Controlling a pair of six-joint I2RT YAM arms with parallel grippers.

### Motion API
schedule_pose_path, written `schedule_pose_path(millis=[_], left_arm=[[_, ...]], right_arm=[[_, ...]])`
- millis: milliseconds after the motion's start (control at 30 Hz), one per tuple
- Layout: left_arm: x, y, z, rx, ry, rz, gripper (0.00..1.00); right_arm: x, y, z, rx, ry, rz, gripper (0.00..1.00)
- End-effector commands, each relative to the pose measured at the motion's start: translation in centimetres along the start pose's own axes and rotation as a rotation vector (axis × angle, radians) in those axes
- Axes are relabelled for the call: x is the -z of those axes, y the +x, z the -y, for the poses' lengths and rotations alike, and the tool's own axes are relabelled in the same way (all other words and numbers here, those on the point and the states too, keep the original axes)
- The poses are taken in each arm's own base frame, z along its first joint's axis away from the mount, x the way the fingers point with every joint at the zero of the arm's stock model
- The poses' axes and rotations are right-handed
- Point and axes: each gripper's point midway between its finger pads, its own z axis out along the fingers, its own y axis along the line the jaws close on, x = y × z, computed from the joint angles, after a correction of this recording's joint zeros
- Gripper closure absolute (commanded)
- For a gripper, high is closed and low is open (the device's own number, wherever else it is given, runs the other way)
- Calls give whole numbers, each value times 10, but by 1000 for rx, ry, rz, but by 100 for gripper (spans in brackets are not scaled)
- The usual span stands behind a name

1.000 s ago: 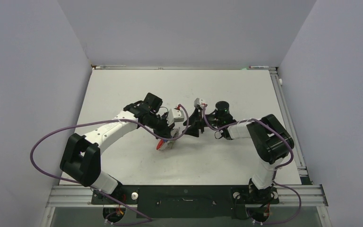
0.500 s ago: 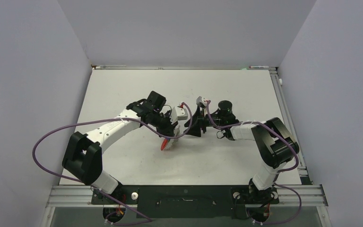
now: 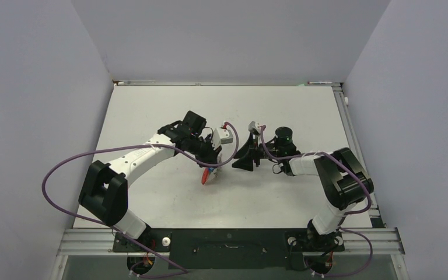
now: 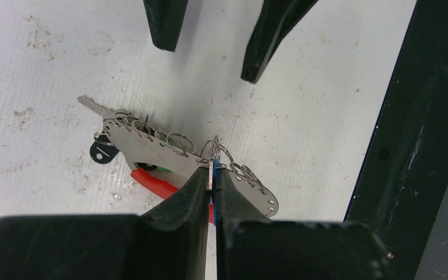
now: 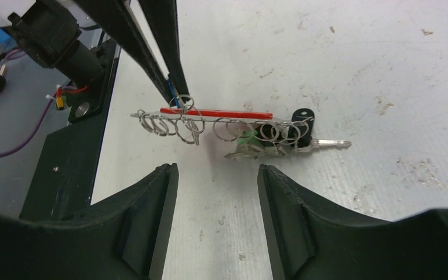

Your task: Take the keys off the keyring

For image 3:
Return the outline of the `metal key holder red handle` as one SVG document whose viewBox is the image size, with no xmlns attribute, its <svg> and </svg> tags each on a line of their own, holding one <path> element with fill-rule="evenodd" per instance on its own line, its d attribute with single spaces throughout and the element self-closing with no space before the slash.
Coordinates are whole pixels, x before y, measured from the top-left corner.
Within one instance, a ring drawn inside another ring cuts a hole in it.
<svg viewBox="0 0 448 280">
<path fill-rule="evenodd" d="M 213 167 L 215 170 L 210 173 L 208 171 L 208 167 L 204 168 L 204 171 L 202 173 L 202 177 L 201 177 L 201 184 L 202 185 L 209 185 L 211 184 L 218 176 L 218 174 L 222 171 L 222 167 Z"/>
</svg>

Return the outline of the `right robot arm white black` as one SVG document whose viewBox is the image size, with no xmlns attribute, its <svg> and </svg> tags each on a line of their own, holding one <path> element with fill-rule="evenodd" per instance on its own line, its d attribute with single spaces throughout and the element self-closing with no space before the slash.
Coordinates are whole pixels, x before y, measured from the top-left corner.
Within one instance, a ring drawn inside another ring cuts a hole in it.
<svg viewBox="0 0 448 280">
<path fill-rule="evenodd" d="M 252 172 L 262 160 L 269 160 L 287 176 L 317 176 L 320 179 L 326 203 L 307 225 L 307 244 L 320 250 L 330 241 L 354 207 L 366 201 L 369 209 L 373 181 L 349 148 L 333 152 L 302 153 L 293 143 L 293 131 L 279 127 L 274 137 L 263 139 L 265 126 L 250 124 L 249 136 L 237 151 L 232 167 Z"/>
</svg>

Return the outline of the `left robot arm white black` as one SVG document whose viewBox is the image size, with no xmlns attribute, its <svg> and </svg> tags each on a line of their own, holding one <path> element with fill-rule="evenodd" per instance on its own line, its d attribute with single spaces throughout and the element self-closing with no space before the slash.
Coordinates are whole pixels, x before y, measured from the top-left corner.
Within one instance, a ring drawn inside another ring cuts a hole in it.
<svg viewBox="0 0 448 280">
<path fill-rule="evenodd" d="M 222 150 L 223 138 L 229 136 L 224 128 L 215 128 L 207 136 L 202 132 L 206 119 L 188 111 L 182 120 L 158 129 L 143 148 L 103 163 L 93 162 L 79 194 L 79 203 L 98 220 L 128 236 L 128 244 L 136 251 L 150 245 L 150 226 L 128 207 L 131 184 L 158 163 L 181 152 L 188 152 L 197 160 L 216 164 Z"/>
</svg>

